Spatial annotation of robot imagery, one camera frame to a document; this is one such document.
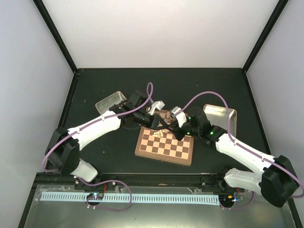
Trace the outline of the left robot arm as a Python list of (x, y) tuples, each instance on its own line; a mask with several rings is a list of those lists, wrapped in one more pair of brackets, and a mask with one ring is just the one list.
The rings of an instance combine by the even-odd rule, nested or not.
[(150, 96), (145, 97), (138, 91), (126, 99), (118, 91), (98, 102), (96, 106), (100, 109), (99, 117), (74, 128), (66, 130), (59, 127), (54, 131), (42, 162), (46, 164), (49, 161), (54, 167), (43, 168), (43, 171), (75, 176), (85, 181), (92, 190), (101, 186), (102, 178), (92, 164), (80, 158), (80, 151), (97, 138), (124, 124), (136, 123), (155, 130), (161, 123), (161, 117), (155, 112), (160, 111), (165, 103), (152, 102)]

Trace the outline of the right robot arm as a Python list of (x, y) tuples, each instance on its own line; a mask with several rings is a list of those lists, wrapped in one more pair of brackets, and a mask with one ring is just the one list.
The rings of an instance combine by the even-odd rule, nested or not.
[(224, 128), (212, 125), (202, 109), (194, 108), (185, 114), (175, 107), (170, 110), (170, 116), (174, 120), (169, 128), (177, 140), (192, 136), (249, 168), (249, 171), (232, 168), (218, 177), (216, 186), (220, 191), (231, 187), (250, 190), (281, 208), (299, 188), (295, 170), (287, 157), (274, 157), (239, 141)]

